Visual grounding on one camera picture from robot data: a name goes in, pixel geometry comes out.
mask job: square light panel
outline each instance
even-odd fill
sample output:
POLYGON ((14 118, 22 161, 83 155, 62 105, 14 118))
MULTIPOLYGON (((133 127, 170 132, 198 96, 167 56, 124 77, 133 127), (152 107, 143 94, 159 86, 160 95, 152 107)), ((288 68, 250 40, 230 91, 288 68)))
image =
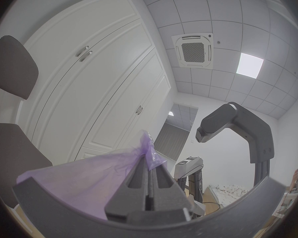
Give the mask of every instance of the square light panel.
POLYGON ((261 70, 263 59, 241 53, 240 62, 238 63, 237 72, 248 77, 257 78, 261 70))

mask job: ceiling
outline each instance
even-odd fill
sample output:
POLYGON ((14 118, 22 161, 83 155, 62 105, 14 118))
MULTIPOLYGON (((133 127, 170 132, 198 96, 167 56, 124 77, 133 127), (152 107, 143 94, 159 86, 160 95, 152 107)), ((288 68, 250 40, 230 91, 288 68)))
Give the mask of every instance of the ceiling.
POLYGON ((234 101, 280 118, 298 98, 298 30, 266 0, 144 0, 179 92, 234 101), (181 68, 171 36, 214 34, 213 70, 181 68), (257 79, 236 74, 240 53, 264 59, 257 79))
POLYGON ((171 112, 173 113, 173 116, 168 115, 166 123, 176 126, 180 129, 190 131, 190 121, 195 120, 195 116, 198 113, 198 109, 174 104, 172 106, 171 112))

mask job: smoke detector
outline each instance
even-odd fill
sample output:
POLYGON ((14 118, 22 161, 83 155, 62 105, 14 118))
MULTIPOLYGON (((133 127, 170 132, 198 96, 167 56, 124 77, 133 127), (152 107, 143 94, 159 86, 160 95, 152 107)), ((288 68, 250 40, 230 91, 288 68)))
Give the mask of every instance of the smoke detector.
POLYGON ((180 67, 213 69, 213 33, 171 36, 180 67))

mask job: gray upholstery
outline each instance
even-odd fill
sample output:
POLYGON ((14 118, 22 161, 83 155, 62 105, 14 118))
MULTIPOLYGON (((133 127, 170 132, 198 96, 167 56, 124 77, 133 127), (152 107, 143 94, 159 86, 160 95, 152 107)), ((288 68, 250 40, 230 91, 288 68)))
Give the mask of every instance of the gray upholstery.
POLYGON ((0 197, 14 208, 18 202, 12 192, 16 179, 28 170, 52 166, 16 124, 0 123, 0 197))
POLYGON ((28 99, 39 75, 35 61, 12 36, 0 39, 0 88, 28 99))

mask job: cabinet door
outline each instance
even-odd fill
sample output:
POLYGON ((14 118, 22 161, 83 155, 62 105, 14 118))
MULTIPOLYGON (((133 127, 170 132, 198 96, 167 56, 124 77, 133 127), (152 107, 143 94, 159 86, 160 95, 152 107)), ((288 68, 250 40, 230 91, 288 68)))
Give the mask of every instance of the cabinet door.
POLYGON ((77 154, 76 160, 86 159, 89 157, 94 157, 94 156, 103 155, 103 154, 105 154, 105 152, 89 149, 86 147, 81 147, 81 149, 77 154))
POLYGON ((76 56, 79 51, 139 18, 130 0, 84 0, 57 14, 29 38, 24 46, 39 76, 18 119, 29 138, 52 91, 87 50, 76 56))
POLYGON ((104 38, 68 70, 45 104, 32 139, 53 165, 70 160, 88 122, 98 117, 150 48, 137 20, 104 38))
POLYGON ((151 120, 155 117, 156 113, 163 104, 170 91, 170 83, 166 73, 164 73, 156 83, 150 96, 147 98, 143 105, 143 110, 139 115, 136 115, 130 127, 125 133, 123 139, 118 145, 118 149, 128 147, 128 143, 139 133, 140 130, 147 130, 151 120))
POLYGON ((96 120, 83 146, 103 152, 117 148, 121 138, 135 118, 136 111, 146 101, 155 82, 163 72, 156 50, 135 69, 137 76, 126 82, 108 102, 96 120))

